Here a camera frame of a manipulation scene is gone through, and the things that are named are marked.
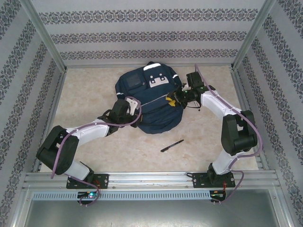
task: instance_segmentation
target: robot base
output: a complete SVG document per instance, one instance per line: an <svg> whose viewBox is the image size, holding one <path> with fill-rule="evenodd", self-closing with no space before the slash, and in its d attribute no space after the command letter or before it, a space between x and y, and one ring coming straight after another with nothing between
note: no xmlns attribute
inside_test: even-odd
<svg viewBox="0 0 303 227"><path fill-rule="evenodd" d="M193 178L194 188L221 188L226 185L227 188L236 186L232 172L223 175L216 174L212 163L207 173L187 173L187 176Z"/></svg>

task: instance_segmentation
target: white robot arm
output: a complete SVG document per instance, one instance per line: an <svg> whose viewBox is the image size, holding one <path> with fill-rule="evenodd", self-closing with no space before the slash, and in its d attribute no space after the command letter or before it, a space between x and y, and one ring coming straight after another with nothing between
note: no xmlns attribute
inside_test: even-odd
<svg viewBox="0 0 303 227"><path fill-rule="evenodd" d="M245 116L252 124L255 124L251 111L242 111L224 100L214 87L209 91L204 85L198 72L187 74L187 84L167 95L167 100L172 106L181 105L187 107L189 102L196 101L200 107L211 110L222 122L221 143L223 150L219 157L210 164L207 175L212 184L221 181L224 175L231 171L230 166L238 156L243 155L257 145L258 139L255 131L236 112Z"/></svg>
<svg viewBox="0 0 303 227"><path fill-rule="evenodd" d="M57 175L66 174L90 183L94 172L85 164L74 160L77 147L91 140L105 137L116 132L119 127L131 125L138 119L135 110L140 104L136 100L118 99L112 110L89 124L64 129L60 125L53 127L36 157Z"/></svg>

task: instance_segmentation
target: decorative stripe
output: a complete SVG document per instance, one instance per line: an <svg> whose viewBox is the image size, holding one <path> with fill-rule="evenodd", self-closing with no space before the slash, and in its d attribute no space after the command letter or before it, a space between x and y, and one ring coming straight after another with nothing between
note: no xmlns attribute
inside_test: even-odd
<svg viewBox="0 0 303 227"><path fill-rule="evenodd" d="M283 38L281 32L277 28L277 25L269 15L264 21L263 28L266 31L272 45L274 46L276 53L278 54L281 63L283 64L291 82L293 83L299 98L303 103L303 71L298 64L297 59L292 54L291 49Z"/></svg>
<svg viewBox="0 0 303 227"><path fill-rule="evenodd" d="M39 13L43 23L82 24L146 21L253 21L258 9L140 9Z"/></svg>
<svg viewBox="0 0 303 227"><path fill-rule="evenodd" d="M279 0L279 4L303 39L303 7L301 2L298 0Z"/></svg>
<svg viewBox="0 0 303 227"><path fill-rule="evenodd" d="M14 105L11 116L9 116L8 122L6 123L7 127L3 130L3 135L1 136L0 140L0 170L2 169L2 164L5 161L5 156L7 155L10 144L15 136L16 128L19 125L19 120L21 119L21 116L27 104L28 97L31 93L40 67L44 61L46 52L47 47L42 42L38 48L33 63L29 68L18 98L15 101L16 104Z"/></svg>
<svg viewBox="0 0 303 227"><path fill-rule="evenodd" d="M9 59L6 61L6 65L3 66L0 74L0 105L2 104L1 100L4 99L5 93L7 93L7 89L10 87L10 83L19 68L19 64L21 63L35 32L36 29L34 25L30 20L28 20L22 34L13 48L13 51L11 52L11 55L9 56Z"/></svg>
<svg viewBox="0 0 303 227"><path fill-rule="evenodd" d="M59 86L61 77L62 77L62 73L60 73L60 75L59 75L59 80L58 80L58 82L57 82L57 85L56 85L56 88L55 88L55 92L54 92L54 95L53 95L53 98L52 98L52 102L51 102L50 107L49 107L49 110L48 110L48 114L47 114L47 117L46 117L46 121L45 121L44 128L43 128L43 130L42 130L42 136L41 136L41 139L40 139L40 141L39 141L39 146L38 146L38 147L41 147L42 142L43 142L43 137L44 137L44 135L47 133L46 127L47 127L48 119L49 119L49 117L50 117L50 115L51 115L51 110L52 110L52 107L53 107L53 102L54 102L55 97L56 97L57 88L58 88L58 86ZM33 166L32 166L32 171L31 171L31 172L34 171L36 161L37 161L37 158L35 157L34 163L33 163Z"/></svg>
<svg viewBox="0 0 303 227"><path fill-rule="evenodd" d="M21 9L21 4L18 0L7 0L0 10L0 40L8 30L10 23L16 17Z"/></svg>
<svg viewBox="0 0 303 227"><path fill-rule="evenodd" d="M279 81L271 68L269 60L259 40L255 39L251 44L251 47L255 52L259 65L262 68L262 72L264 73L265 79L269 85L269 89L271 90L274 100L276 101L289 137L292 139L292 144L295 147L294 150L297 152L297 156L301 160L301 165L303 165L303 135L301 134L299 125L293 117L293 112L288 105L288 101L283 94L283 90L280 87Z"/></svg>
<svg viewBox="0 0 303 227"><path fill-rule="evenodd" d="M22 141L22 145L20 147L20 150L18 152L18 157L16 158L16 162L13 166L13 171L11 173L11 177L9 178L9 184L6 186L7 190L4 192L4 199L1 201L1 207L0 207L0 226L6 225L7 216L11 210L11 205L13 204L13 199L17 193L17 186L20 181L21 173L23 171L24 165L26 163L28 152L30 151L31 145L32 145L32 139L34 137L39 118L41 115L41 112L43 110L44 102L47 97L47 93L49 90L49 87L51 85L54 71L56 68L56 63L54 60L51 61L50 66L47 70L43 85L41 87L41 90L38 95L38 99L36 100L35 108L33 109L31 119L29 121L29 124L27 126L26 133L24 135L24 139ZM58 88L60 78L57 82L56 89Z"/></svg>
<svg viewBox="0 0 303 227"><path fill-rule="evenodd" d="M240 79L240 82L241 82L241 85L242 85L242 88L243 88L243 92L244 92L244 95L245 95L247 104L248 104L250 110L252 111L252 108L251 108L251 105L250 105L250 101L249 101L248 96L247 96L247 94L246 94L245 87L244 87L244 84L243 84L243 81L242 81L242 79L241 79L240 72L239 72L238 69L237 69L237 73L238 73L238 75L239 75L239 79ZM266 152L265 152L265 150L264 150L264 147L263 147L263 154L264 154L264 156L265 156L265 160L266 160L266 163L267 163L267 165L268 165L268 168L271 169L271 168L270 168L269 161L268 161L268 158L267 158L267 155L266 155Z"/></svg>
<svg viewBox="0 0 303 227"><path fill-rule="evenodd" d="M296 180L294 180L294 174L291 172L289 161L286 158L284 148L281 145L279 135L275 129L275 125L269 113L265 98L262 94L261 88L256 79L255 72L253 71L251 63L247 56L244 57L242 64L250 81L251 89L257 101L259 111L262 115L264 126L269 136L269 140L272 144L273 151L276 155L277 163L281 168L282 176L286 181L287 190L291 195L294 209L296 210L296 214L299 216L298 220L300 224L303 225L303 201L302 196L299 194L299 187L296 185Z"/></svg>
<svg viewBox="0 0 303 227"><path fill-rule="evenodd" d="M51 35L55 44L164 41L243 41L246 32L236 31L162 31L107 32Z"/></svg>
<svg viewBox="0 0 303 227"><path fill-rule="evenodd" d="M131 58L233 58L236 49L169 49L60 52L63 60Z"/></svg>

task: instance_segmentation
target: navy backpack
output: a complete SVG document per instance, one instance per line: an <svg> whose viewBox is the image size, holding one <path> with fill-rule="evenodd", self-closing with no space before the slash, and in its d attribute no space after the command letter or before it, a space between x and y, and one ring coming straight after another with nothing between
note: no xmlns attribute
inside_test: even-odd
<svg viewBox="0 0 303 227"><path fill-rule="evenodd" d="M169 131L180 123L183 108L170 106L165 98L181 85L171 67L150 62L122 75L115 88L118 98L132 96L141 102L142 118L138 127L145 133L156 134Z"/></svg>

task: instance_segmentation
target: pen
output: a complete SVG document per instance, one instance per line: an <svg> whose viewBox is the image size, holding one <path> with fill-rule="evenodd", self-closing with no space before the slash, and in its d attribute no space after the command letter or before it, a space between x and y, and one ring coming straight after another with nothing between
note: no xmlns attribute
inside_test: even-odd
<svg viewBox="0 0 303 227"><path fill-rule="evenodd" d="M168 146L168 147L162 149L161 152L164 152L164 151L168 150L169 148L171 148L171 147L173 147L173 146L175 146L175 145L177 145L177 144L179 144L179 143L181 143L181 142L183 142L183 141L184 141L184 140L180 140L180 141L178 141L177 143L173 143L172 145L170 145L170 146Z"/></svg>

